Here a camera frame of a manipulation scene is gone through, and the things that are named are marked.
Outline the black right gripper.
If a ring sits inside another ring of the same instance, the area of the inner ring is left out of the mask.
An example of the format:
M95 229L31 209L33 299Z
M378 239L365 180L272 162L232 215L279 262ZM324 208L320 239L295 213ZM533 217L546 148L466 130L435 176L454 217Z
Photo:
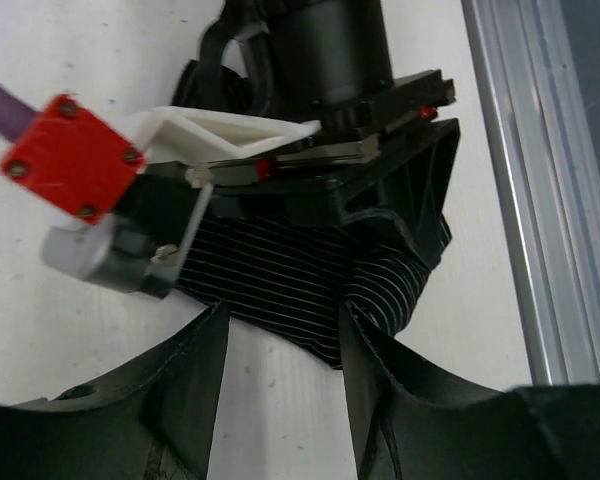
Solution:
M438 111L454 99L438 70L394 76L377 1L228 1L184 77L188 106L321 125L215 167L216 215L376 236L425 265L448 240L460 127Z

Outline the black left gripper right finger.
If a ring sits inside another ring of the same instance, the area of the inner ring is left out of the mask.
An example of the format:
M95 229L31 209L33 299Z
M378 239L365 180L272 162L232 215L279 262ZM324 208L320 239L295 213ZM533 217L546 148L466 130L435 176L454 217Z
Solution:
M491 390L339 312L360 479L600 479L600 385Z

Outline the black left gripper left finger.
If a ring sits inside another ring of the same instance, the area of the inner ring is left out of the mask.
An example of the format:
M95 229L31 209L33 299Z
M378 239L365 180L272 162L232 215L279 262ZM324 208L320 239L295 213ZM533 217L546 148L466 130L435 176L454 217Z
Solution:
M228 346L217 303L55 399L0 406L0 479L204 479Z

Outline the black striped underwear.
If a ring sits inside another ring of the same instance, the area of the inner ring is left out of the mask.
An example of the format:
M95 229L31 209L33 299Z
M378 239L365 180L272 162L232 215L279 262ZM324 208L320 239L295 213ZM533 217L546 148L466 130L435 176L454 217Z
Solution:
M388 335L409 323L451 239L443 205L460 139L438 120L455 88L438 70L362 103L380 140L366 163L222 187L176 287L339 368L338 308L352 302Z

